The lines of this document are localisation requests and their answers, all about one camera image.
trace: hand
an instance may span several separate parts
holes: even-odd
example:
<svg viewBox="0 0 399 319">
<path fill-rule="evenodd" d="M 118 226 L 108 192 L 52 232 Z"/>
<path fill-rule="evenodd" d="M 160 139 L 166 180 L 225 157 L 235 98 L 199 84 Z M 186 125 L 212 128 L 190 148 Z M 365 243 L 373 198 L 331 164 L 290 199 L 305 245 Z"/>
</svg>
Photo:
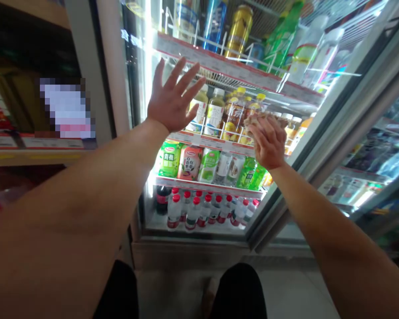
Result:
<svg viewBox="0 0 399 319">
<path fill-rule="evenodd" d="M 249 125 L 248 129 L 253 133 L 256 160 L 260 165 L 268 171 L 285 165 L 287 133 L 274 118 L 258 118 L 258 124 Z"/>
<path fill-rule="evenodd" d="M 196 104 L 189 112 L 188 106 L 206 81 L 205 78 L 199 79 L 183 94 L 200 70 L 200 64 L 195 64 L 176 83 L 185 63 L 185 57 L 178 61 L 164 86 L 162 85 L 164 59 L 161 59 L 155 69 L 152 96 L 148 105 L 148 118 L 162 123 L 169 133 L 184 129 L 194 119 L 199 105 Z"/>
</svg>

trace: blue bottle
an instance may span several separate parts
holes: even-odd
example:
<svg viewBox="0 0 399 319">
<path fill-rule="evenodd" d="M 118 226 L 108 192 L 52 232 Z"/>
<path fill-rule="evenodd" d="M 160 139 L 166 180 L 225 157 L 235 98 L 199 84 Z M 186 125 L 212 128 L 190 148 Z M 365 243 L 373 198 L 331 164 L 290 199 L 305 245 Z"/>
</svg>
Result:
<svg viewBox="0 0 399 319">
<path fill-rule="evenodd" d="M 204 38 L 220 44 L 220 36 L 225 23 L 228 0 L 209 0 Z M 218 47 L 204 42 L 203 48 L 217 53 Z"/>
</svg>

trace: black pants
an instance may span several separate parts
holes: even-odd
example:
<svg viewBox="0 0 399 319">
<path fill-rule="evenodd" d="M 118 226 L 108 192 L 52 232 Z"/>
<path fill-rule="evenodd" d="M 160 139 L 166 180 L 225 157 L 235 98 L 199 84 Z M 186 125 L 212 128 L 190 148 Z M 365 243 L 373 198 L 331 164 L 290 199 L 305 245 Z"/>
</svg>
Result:
<svg viewBox="0 0 399 319">
<path fill-rule="evenodd" d="M 112 269 L 94 318 L 139 318 L 136 276 L 121 261 Z M 262 284 L 250 265 L 239 263 L 220 279 L 210 319 L 265 319 Z"/>
</svg>

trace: gold can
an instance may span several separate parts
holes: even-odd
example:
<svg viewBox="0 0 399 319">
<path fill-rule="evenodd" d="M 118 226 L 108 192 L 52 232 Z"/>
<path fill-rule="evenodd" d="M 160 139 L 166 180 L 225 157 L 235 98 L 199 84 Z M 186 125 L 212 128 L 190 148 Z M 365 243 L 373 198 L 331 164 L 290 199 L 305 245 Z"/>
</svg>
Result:
<svg viewBox="0 0 399 319">
<path fill-rule="evenodd" d="M 244 4 L 240 5 L 234 14 L 231 31 L 229 32 L 229 38 L 227 40 L 227 47 L 240 54 L 244 53 L 252 25 L 253 10 Z M 227 50 L 225 52 L 225 57 L 240 58 L 240 54 L 232 53 Z"/>
</svg>

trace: floor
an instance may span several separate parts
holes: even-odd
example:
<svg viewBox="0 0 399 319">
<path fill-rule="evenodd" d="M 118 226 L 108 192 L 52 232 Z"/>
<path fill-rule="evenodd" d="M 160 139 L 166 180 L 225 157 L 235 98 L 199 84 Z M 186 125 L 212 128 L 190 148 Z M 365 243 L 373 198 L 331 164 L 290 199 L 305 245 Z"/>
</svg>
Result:
<svg viewBox="0 0 399 319">
<path fill-rule="evenodd" d="M 222 272 L 136 272 L 141 319 L 201 318 L 200 304 L 207 278 Z M 258 272 L 268 318 L 339 318 L 319 272 L 266 270 Z"/>
</svg>

